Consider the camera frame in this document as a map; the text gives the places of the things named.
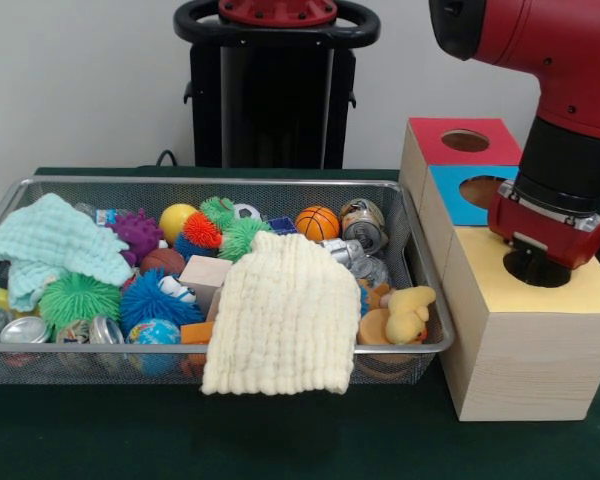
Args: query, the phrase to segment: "black cable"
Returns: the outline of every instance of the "black cable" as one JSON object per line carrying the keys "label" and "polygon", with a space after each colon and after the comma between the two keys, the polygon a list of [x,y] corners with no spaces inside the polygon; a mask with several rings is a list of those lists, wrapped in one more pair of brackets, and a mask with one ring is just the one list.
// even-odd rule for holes
{"label": "black cable", "polygon": [[174,167],[178,166],[178,161],[176,160],[176,156],[173,154],[173,152],[169,149],[163,151],[160,156],[158,157],[158,161],[156,162],[156,167],[160,167],[162,165],[162,161],[164,160],[164,157],[171,157],[171,163],[173,164]]}

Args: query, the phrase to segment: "white wall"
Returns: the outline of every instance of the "white wall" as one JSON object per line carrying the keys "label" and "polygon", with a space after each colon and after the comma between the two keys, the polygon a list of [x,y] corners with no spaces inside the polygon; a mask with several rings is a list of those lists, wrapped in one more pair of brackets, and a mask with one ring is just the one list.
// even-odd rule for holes
{"label": "white wall", "polygon": [[[171,148],[192,164],[182,104],[184,0],[0,0],[0,192],[45,166],[136,166]],[[365,0],[381,40],[358,50],[348,168],[398,166],[408,116],[499,116],[522,142],[532,78],[448,57],[425,0]]]}

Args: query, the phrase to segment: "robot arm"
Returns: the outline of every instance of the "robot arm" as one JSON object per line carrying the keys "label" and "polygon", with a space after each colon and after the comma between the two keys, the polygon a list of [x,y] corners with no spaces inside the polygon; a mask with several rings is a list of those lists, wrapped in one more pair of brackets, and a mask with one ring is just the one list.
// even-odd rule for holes
{"label": "robot arm", "polygon": [[600,248],[600,0],[430,0],[440,47],[535,75],[537,117],[490,228],[567,268]]}

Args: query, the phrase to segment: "yellow ball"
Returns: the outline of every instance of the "yellow ball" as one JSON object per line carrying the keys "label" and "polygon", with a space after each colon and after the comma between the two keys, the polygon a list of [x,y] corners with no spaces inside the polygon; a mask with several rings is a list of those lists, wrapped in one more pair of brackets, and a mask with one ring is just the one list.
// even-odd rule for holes
{"label": "yellow ball", "polygon": [[177,203],[168,207],[160,216],[160,228],[164,232],[164,239],[171,246],[176,241],[176,237],[182,232],[184,222],[197,210],[191,205]]}

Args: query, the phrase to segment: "purple spiky ball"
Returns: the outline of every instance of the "purple spiky ball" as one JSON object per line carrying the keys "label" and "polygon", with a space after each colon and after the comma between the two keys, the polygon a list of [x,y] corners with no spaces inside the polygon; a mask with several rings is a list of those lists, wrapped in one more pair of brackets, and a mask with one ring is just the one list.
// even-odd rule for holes
{"label": "purple spiky ball", "polygon": [[142,259],[158,248],[164,232],[156,225],[154,218],[146,218],[144,209],[138,214],[129,213],[116,215],[116,223],[108,223],[107,227],[113,230],[118,238],[129,245],[129,250],[120,252],[127,263],[137,267]]}

